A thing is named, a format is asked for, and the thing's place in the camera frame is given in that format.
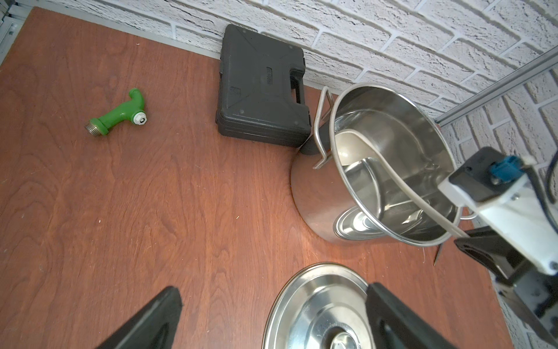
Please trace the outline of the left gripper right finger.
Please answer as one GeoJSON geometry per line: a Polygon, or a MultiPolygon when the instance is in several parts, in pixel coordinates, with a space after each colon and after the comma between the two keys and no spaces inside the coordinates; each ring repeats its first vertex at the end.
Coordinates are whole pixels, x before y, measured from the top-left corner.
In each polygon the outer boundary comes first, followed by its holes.
{"type": "Polygon", "coordinates": [[[366,314],[376,348],[454,348],[381,283],[369,284],[366,314]]]}

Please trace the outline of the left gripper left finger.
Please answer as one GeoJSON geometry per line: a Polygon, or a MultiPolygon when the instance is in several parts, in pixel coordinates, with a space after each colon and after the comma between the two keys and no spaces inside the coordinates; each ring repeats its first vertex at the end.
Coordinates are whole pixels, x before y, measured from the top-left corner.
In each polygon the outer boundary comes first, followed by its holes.
{"type": "Polygon", "coordinates": [[[97,348],[172,348],[183,302],[167,286],[97,348]]]}

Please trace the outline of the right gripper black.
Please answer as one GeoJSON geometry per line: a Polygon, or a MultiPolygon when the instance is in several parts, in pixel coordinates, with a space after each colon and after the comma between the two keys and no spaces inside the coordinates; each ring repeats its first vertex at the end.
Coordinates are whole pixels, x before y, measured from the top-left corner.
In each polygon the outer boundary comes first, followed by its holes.
{"type": "Polygon", "coordinates": [[[456,247],[487,268],[515,315],[543,341],[557,344],[557,276],[540,273],[526,257],[488,226],[454,240],[456,247]]]}

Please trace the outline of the stainless steel pot lid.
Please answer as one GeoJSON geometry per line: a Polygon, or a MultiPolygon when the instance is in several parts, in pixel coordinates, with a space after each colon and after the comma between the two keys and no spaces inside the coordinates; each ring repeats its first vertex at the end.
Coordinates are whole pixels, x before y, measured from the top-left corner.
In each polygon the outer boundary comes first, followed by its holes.
{"type": "Polygon", "coordinates": [[[300,270],[267,319],[263,348],[375,348],[366,314],[368,283],[337,263],[300,270]]]}

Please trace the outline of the cream plastic ladle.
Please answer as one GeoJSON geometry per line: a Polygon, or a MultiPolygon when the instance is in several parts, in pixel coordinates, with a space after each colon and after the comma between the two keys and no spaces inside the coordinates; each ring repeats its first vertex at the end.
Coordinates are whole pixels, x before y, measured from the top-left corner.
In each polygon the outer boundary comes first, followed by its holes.
{"type": "Polygon", "coordinates": [[[437,245],[464,238],[462,208],[439,189],[455,166],[446,144],[431,136],[433,149],[404,132],[388,138],[346,129],[335,136],[337,159],[350,190],[371,224],[409,244],[437,245]]]}

